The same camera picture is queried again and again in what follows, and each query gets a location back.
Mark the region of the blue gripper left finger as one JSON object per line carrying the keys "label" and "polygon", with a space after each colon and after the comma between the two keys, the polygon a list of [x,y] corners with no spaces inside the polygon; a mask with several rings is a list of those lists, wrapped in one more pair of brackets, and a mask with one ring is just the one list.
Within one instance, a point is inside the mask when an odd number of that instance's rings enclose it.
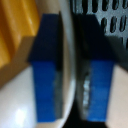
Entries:
{"label": "blue gripper left finger", "polygon": [[63,26],[59,14],[44,14],[28,61],[32,65],[38,122],[62,117]]}

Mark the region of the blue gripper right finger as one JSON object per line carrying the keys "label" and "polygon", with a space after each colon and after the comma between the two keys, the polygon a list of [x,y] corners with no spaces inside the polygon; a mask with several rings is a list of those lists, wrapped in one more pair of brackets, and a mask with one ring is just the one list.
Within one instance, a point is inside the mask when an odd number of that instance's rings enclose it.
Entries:
{"label": "blue gripper right finger", "polygon": [[79,15],[77,96],[83,120],[106,120],[115,55],[94,15]]}

